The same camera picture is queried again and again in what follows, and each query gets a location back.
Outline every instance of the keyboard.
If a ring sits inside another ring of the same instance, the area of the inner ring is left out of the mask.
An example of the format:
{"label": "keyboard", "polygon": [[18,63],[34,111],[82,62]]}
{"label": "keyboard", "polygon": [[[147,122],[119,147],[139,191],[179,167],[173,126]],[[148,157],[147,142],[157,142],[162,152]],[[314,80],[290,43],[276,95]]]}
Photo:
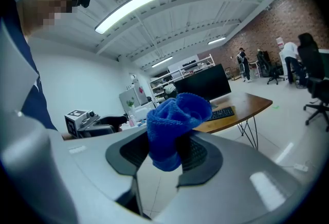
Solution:
{"label": "keyboard", "polygon": [[225,117],[234,115],[234,112],[231,107],[223,108],[217,111],[212,112],[212,116],[208,121],[217,120]]}

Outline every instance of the ceiling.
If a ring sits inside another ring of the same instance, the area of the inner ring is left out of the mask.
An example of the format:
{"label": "ceiling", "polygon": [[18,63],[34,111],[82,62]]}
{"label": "ceiling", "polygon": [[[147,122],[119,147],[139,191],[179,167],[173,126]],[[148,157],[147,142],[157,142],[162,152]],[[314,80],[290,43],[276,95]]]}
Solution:
{"label": "ceiling", "polygon": [[[40,31],[35,36],[111,59],[124,55],[154,74],[209,49],[207,43],[211,40],[226,36],[227,42],[267,5],[264,0],[155,0],[121,19],[106,33],[96,33],[95,26],[124,1],[91,0],[88,8],[80,6],[74,15],[64,15],[57,21],[51,31]],[[172,60],[152,68],[171,55]]]}

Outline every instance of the blue microfiber cloth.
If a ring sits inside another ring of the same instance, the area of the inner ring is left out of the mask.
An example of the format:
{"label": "blue microfiber cloth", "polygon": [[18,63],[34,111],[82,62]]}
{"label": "blue microfiber cloth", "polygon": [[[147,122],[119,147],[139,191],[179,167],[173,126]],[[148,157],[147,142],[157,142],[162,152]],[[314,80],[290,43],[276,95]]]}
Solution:
{"label": "blue microfiber cloth", "polygon": [[173,171],[181,164],[175,139],[207,121],[211,105],[194,94],[178,94],[149,111],[147,128],[153,165],[162,171]]}

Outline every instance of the brick wall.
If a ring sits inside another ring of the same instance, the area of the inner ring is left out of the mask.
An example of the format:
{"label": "brick wall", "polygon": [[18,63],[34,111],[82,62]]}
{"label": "brick wall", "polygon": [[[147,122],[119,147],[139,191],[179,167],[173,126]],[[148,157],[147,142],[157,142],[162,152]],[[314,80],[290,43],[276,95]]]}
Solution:
{"label": "brick wall", "polygon": [[262,11],[222,47],[198,54],[199,59],[212,55],[215,64],[237,68],[236,55],[244,48],[250,61],[257,60],[257,49],[268,51],[271,60],[279,61],[276,38],[299,45],[298,35],[309,32],[319,48],[329,49],[329,29],[313,0],[275,0],[269,11]]}

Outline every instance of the standing person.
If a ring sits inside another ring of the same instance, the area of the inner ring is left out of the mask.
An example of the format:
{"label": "standing person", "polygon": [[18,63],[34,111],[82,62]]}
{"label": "standing person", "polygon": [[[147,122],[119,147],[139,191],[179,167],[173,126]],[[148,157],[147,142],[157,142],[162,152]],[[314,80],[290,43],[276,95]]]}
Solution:
{"label": "standing person", "polygon": [[[19,0],[17,3],[12,0],[10,3],[1,20],[22,56],[38,74],[30,47],[27,44],[28,38],[44,26],[53,25],[55,13],[70,13],[72,8],[78,5],[78,0]],[[47,129],[56,130],[47,110],[40,75],[29,92],[21,111],[24,115],[40,121]]]}
{"label": "standing person", "polygon": [[245,50],[243,48],[239,49],[239,58],[240,58],[240,60],[243,64],[243,66],[245,67],[245,75],[246,75],[247,80],[248,80],[247,82],[251,82],[249,64],[248,64],[248,60],[247,60]]}
{"label": "standing person", "polygon": [[286,62],[287,65],[289,84],[293,83],[293,73],[291,72],[291,65],[292,65],[296,74],[299,76],[300,88],[305,88],[306,78],[297,60],[297,56],[298,56],[297,45],[293,42],[287,42],[286,44],[284,44],[284,47],[280,52],[280,56],[284,58],[284,61]]}

